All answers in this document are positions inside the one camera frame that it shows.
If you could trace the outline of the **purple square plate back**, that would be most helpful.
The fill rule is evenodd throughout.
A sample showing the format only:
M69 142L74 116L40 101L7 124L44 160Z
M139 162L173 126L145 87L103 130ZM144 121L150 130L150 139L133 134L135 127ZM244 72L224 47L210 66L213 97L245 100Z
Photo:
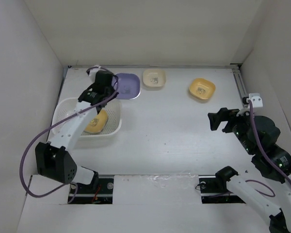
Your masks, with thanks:
M118 92L117 98L120 100L133 100L140 94L141 84L137 75L132 73L117 73Z

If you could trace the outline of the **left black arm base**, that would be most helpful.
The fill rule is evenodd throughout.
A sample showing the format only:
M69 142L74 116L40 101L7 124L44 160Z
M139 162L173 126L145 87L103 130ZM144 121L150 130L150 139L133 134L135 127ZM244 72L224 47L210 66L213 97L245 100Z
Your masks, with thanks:
M100 176L98 185L95 190L91 190L83 184L78 184L77 193L76 187L70 186L67 201L70 204L112 204L113 203L113 187L114 176Z

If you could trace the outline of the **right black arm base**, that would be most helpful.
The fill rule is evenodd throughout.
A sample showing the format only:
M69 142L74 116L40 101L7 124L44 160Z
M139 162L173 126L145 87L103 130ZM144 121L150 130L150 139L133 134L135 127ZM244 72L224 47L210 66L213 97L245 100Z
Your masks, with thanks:
M215 175L201 175L198 177L199 184L195 187L200 191L203 204L236 204L244 201L223 187Z

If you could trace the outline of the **yellow square plate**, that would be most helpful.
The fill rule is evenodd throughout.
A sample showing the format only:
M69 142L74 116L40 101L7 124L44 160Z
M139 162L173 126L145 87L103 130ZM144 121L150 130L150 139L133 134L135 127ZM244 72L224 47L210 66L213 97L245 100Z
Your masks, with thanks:
M105 110L101 110L99 114L93 118L85 127L84 131L89 134L97 134L103 131L109 117Z
M190 94L200 100L209 100L215 90L215 84L203 78L194 79L189 86Z

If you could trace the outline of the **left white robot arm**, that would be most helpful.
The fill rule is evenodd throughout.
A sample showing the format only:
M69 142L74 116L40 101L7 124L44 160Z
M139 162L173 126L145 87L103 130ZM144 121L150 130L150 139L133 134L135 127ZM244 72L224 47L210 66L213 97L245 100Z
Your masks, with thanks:
M39 175L63 184L81 184L91 193L98 188L98 173L77 165L71 152L90 121L117 96L114 85L118 78L100 67L87 70L87 74L92 84L78 97L74 113L63 123L59 133L48 142L36 145L35 156Z

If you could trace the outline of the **cream square plate back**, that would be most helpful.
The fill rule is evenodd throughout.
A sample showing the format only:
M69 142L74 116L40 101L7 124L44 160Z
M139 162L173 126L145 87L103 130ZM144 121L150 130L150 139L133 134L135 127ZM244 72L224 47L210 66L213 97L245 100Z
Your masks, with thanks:
M158 68L146 69L143 72L143 84L149 88L162 88L166 83L165 71Z

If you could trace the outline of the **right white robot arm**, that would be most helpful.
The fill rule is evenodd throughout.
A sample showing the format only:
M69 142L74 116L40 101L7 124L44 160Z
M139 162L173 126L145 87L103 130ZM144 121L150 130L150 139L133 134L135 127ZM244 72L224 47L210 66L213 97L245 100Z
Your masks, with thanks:
M252 164L265 179L267 195L250 185L232 167L215 173L214 185L223 193L239 197L266 223L271 233L291 233L291 156L276 141L280 129L266 116L239 114L238 109L221 108L208 113L210 129L215 131L226 122L224 133L234 133L245 151L252 156Z

